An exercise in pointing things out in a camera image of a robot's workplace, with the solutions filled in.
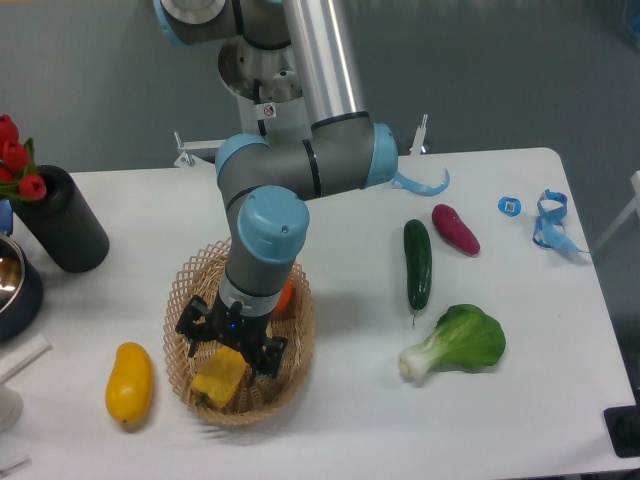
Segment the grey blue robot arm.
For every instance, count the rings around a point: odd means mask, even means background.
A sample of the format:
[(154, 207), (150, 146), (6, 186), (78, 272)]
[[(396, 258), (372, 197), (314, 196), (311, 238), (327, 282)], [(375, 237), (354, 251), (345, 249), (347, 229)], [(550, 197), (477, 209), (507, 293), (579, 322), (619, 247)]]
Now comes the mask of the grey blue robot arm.
[(180, 45), (218, 40), (239, 134), (214, 157), (231, 235), (212, 304), (192, 298), (176, 330), (191, 350), (216, 341), (276, 377), (287, 342), (267, 326), (301, 251), (310, 200), (384, 184), (398, 168), (390, 128), (364, 105), (341, 1), (158, 1)]

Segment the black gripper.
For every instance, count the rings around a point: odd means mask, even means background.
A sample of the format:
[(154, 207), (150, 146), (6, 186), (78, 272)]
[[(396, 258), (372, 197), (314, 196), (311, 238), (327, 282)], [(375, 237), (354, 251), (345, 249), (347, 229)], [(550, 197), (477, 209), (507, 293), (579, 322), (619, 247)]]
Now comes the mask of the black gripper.
[(276, 379), (288, 340), (280, 336), (267, 337), (266, 328), (273, 311), (248, 316), (242, 313), (242, 307), (239, 301), (228, 306), (217, 293), (210, 309), (203, 298), (194, 295), (183, 309), (175, 332), (186, 338), (188, 357), (195, 356), (200, 343), (217, 340), (243, 355), (251, 366), (251, 384), (257, 378)]

